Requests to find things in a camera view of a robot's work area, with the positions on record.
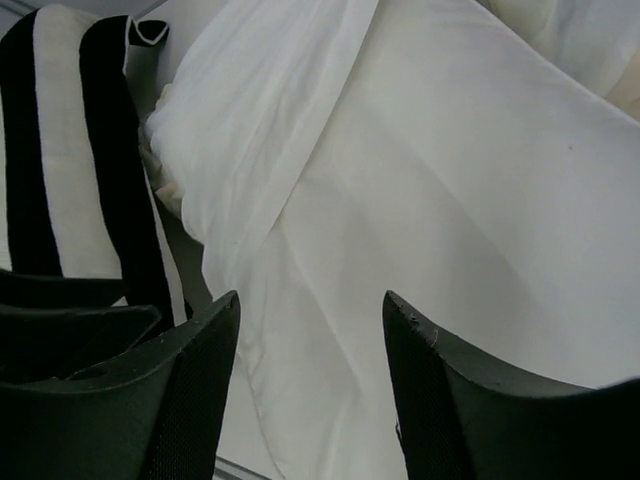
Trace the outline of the grey pillowcase with cream ruffle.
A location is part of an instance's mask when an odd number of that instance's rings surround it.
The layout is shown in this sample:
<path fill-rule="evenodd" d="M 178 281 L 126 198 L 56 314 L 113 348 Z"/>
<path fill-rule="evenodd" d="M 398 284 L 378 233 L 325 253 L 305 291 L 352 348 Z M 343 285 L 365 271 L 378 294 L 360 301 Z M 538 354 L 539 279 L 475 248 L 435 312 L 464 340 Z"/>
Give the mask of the grey pillowcase with cream ruffle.
<path fill-rule="evenodd" d="M 639 372 L 635 1 L 169 1 L 153 185 L 235 290 L 280 479 L 402 479 L 395 291 L 527 370 Z"/>

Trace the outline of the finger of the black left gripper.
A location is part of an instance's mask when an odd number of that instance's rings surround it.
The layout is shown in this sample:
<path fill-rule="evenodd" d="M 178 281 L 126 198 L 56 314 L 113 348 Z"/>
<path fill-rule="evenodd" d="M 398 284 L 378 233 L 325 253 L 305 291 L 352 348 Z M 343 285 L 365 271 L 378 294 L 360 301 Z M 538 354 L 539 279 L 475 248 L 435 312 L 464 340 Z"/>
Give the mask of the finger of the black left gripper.
<path fill-rule="evenodd" d="M 119 306 L 118 279 L 1 271 L 1 381 L 66 379 L 120 355 L 162 319 L 153 305 Z"/>

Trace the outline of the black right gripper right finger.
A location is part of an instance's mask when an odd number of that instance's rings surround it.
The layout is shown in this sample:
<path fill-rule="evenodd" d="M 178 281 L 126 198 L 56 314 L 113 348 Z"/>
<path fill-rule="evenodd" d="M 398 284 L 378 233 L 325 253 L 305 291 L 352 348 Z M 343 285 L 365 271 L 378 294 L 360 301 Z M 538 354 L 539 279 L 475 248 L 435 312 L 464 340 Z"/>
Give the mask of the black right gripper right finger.
<path fill-rule="evenodd" d="M 638 380 L 589 389 L 534 374 L 393 291 L 382 318 L 409 478 L 638 478 Z"/>

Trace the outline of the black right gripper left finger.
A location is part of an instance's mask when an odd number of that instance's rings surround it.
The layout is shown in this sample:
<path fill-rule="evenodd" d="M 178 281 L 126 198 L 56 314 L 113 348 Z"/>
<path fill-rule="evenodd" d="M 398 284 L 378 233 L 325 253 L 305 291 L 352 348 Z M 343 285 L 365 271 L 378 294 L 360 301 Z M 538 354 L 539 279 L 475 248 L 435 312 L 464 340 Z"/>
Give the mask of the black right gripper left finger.
<path fill-rule="evenodd" d="M 230 291 L 66 379 L 2 384 L 2 478 L 212 478 L 239 326 Z"/>

